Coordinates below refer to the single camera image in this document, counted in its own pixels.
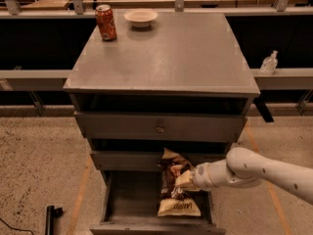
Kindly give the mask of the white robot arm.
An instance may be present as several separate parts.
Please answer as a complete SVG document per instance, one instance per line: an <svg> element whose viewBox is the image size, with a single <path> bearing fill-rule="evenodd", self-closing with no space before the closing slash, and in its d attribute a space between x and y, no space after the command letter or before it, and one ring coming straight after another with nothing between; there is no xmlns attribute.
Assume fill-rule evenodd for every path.
<svg viewBox="0 0 313 235"><path fill-rule="evenodd" d="M209 191L213 187L249 187L259 179L313 204L313 169L263 157L250 149L231 149L224 160L198 164L177 177L176 187Z"/></svg>

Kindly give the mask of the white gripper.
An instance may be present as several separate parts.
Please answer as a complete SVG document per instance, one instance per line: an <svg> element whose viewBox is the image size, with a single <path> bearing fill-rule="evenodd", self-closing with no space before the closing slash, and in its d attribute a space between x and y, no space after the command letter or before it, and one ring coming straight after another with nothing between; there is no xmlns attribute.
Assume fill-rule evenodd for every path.
<svg viewBox="0 0 313 235"><path fill-rule="evenodd" d="M185 191L209 191L227 184L228 168L225 160L198 164L194 171L186 170L176 178L175 186Z"/></svg>

